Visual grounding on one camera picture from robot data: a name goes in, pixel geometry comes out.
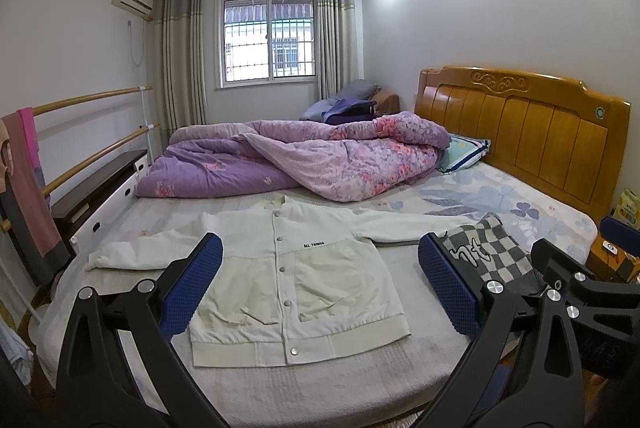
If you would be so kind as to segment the white button-up jacket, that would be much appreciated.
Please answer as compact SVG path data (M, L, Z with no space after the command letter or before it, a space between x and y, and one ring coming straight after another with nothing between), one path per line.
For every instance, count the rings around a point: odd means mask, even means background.
M274 367L346 358L410 328L381 244L416 244L465 217L332 208L285 196L246 211L201 214L175 230L113 242L87 268L162 270L207 233L221 266L190 324L197 367Z

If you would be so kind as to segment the wooden nightstand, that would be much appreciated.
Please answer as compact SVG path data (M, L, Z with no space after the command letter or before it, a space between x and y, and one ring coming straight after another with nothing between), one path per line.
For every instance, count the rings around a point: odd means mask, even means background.
M639 231L613 217L601 220L586 267L605 282L630 283L639 275Z

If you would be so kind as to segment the yellow box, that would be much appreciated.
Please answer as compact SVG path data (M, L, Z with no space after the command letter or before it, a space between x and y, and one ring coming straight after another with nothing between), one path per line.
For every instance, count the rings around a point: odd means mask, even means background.
M614 208L613 218L638 230L640 226L640 197L638 194L631 189L624 188Z

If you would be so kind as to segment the bed mattress with sheet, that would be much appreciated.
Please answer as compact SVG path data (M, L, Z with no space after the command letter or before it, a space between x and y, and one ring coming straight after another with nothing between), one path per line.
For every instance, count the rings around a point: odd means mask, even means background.
M235 427L360 427L431 400L464 352L418 261L423 234L498 218L529 249L585 261L586 214L486 163L431 174L362 203L303 190L139 199L64 272L37 356L58 370L76 294L126 292L213 232L221 268L172 343Z

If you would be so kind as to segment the checkered black white garment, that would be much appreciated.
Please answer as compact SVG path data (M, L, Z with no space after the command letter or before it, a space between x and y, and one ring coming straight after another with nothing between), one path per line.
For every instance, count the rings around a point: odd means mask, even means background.
M439 234L436 243L450 259L473 267L484 282L497 281L514 294L539 296L547 287L495 214Z

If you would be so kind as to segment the dark top white cabinet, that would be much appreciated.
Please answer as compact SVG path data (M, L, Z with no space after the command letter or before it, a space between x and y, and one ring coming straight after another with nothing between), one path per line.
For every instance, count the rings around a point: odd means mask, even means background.
M88 253L99 243L103 232L134 201L134 190L149 167L148 151L122 153L53 204L55 226L74 255Z

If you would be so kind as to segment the pink hanging towel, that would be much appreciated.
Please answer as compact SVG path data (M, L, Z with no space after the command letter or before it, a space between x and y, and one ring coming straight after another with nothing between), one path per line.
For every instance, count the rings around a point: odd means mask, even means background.
M30 107L1 118L1 211L32 281L48 285L72 258L55 226Z

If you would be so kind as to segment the wooden headboard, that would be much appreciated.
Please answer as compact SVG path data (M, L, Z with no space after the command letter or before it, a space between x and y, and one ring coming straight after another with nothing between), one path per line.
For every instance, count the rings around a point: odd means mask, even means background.
M414 112L487 139L484 160L600 221L611 209L631 105L575 78L476 66L427 69Z

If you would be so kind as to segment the blue striped pillow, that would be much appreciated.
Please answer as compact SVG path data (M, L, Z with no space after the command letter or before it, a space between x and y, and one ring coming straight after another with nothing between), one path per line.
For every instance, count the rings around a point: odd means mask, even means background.
M452 135L449 147L442 152L437 170L442 174L467 169L489 153L491 141L460 135Z

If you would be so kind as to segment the purple floral quilt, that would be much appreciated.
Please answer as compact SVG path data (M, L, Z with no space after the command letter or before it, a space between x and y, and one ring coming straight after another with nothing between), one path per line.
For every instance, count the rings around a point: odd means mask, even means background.
M175 131L137 184L150 199L211 199L303 187L360 202L435 169L447 130L410 112L329 125L253 121Z

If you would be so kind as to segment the blue grey pillow pile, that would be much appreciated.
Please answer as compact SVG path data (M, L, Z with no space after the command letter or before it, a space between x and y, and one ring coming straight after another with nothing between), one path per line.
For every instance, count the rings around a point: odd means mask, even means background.
M395 92L356 80L348 83L336 95L322 99L300 115L301 121L311 121L329 125L372 121L383 115L400 111L399 97Z

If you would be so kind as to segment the left striped curtain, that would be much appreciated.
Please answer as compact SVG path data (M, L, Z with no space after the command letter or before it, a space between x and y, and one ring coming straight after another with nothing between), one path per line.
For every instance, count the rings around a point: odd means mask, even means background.
M202 0L154 0L152 85L160 141L184 126L206 123Z

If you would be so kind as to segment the striped curtain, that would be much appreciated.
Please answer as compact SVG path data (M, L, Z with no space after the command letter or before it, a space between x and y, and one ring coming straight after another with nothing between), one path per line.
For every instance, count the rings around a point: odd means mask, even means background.
M154 0L152 85L160 141L184 126L206 123L202 0Z
M319 96L328 99L358 76L355 0L316 0Z

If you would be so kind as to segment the window with metal grille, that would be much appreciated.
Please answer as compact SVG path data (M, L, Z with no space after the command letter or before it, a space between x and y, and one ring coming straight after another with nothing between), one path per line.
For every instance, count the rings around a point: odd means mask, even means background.
M314 0L221 0L219 21L222 87L316 76Z

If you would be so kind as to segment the wooden rail clothes rack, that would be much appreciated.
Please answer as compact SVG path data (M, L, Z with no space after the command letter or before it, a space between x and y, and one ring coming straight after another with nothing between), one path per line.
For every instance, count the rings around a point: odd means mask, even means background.
M105 98L75 103L37 115L36 135L40 162L47 183L112 143L135 133L146 124L157 124L157 86L144 92L138 84L107 89ZM1 231L1 311L17 325L32 302L38 285L10 237Z

